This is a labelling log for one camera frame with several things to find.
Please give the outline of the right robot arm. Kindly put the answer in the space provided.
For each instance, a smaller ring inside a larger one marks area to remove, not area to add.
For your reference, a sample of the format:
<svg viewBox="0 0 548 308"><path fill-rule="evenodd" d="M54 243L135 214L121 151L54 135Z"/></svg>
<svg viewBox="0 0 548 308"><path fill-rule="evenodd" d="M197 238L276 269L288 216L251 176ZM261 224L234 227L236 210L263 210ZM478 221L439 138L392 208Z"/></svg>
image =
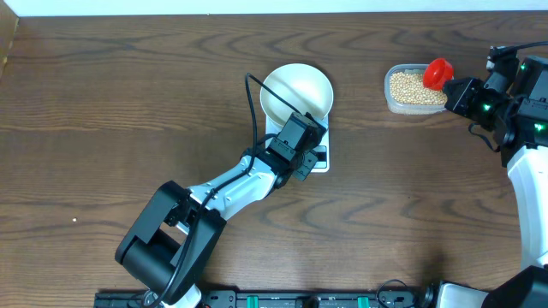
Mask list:
<svg viewBox="0 0 548 308"><path fill-rule="evenodd" d="M444 83L445 108L493 134L517 201L521 270L489 292L442 282L436 307L545 307L547 305L547 61L520 60L517 46L491 47L487 80Z"/></svg>

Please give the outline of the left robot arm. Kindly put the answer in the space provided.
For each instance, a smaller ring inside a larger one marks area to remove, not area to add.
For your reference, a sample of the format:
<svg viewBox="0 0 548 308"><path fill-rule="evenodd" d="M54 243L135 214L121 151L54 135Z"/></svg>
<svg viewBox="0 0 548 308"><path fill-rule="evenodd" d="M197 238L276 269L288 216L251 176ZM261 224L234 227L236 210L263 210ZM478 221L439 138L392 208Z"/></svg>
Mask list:
<svg viewBox="0 0 548 308"><path fill-rule="evenodd" d="M195 307L197 282L227 221L290 178L304 181L319 160L327 124L293 113L282 130L246 149L239 163L204 184L164 183L116 249L115 260L148 289L144 307Z"/></svg>

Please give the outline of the red plastic measuring scoop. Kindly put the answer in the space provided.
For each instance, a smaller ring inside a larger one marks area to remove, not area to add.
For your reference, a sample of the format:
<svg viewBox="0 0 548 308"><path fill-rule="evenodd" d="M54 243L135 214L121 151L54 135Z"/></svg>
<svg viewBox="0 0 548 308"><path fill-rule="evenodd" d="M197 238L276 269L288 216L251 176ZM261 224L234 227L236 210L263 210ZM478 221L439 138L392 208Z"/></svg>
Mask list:
<svg viewBox="0 0 548 308"><path fill-rule="evenodd" d="M423 75L423 86L430 90L441 91L444 83L454 77L453 66L444 58L437 58L426 68Z"/></svg>

